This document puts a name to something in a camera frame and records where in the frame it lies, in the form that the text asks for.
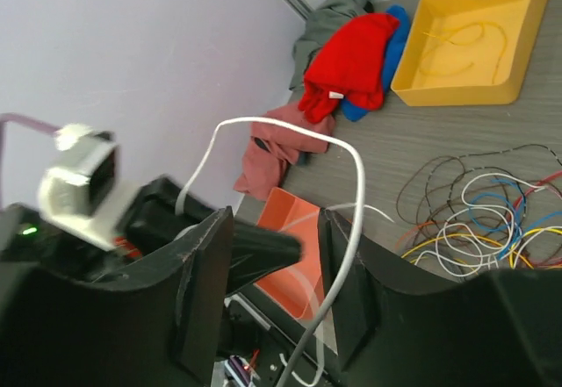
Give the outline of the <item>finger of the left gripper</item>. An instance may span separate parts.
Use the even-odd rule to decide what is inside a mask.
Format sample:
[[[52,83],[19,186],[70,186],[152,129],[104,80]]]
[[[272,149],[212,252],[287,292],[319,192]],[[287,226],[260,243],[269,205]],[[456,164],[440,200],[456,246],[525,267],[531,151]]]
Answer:
[[[215,210],[198,197],[188,194],[184,211],[176,214],[180,187],[167,176],[144,185],[126,209],[126,239],[143,254],[169,244],[180,232],[195,226]],[[234,294],[244,286],[283,266],[276,252],[289,245],[280,234],[236,219],[227,293]]]

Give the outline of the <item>orange plastic bin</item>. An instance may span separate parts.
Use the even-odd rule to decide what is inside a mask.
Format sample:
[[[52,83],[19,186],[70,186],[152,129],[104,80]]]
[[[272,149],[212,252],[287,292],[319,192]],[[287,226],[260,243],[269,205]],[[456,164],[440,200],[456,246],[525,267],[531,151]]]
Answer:
[[[256,282],[292,318],[309,321],[311,301],[324,299],[318,235],[320,207],[281,188],[271,190],[257,221],[289,245],[276,252],[283,266]]]

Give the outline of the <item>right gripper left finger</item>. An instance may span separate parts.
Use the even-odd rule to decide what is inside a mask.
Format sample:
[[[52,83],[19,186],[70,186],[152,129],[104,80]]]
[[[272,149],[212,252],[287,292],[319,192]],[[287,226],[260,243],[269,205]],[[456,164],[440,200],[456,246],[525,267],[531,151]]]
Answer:
[[[1,215],[4,386],[207,386],[219,344],[234,235],[230,208],[94,283],[40,262],[22,226]]]

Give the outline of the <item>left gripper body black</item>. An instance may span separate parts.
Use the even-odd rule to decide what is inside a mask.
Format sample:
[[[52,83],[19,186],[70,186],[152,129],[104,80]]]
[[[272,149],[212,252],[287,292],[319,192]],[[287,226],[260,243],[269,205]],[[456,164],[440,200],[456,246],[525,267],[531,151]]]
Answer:
[[[30,262],[61,276],[96,282],[136,260],[123,248],[104,251],[43,220],[24,204],[1,211],[1,261]]]

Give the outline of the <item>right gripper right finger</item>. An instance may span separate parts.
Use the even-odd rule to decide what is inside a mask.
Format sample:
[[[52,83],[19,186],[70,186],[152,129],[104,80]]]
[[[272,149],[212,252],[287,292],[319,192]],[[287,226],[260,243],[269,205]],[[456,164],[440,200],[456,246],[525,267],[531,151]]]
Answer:
[[[558,386],[561,273],[455,283],[362,237],[332,306],[349,386]]]

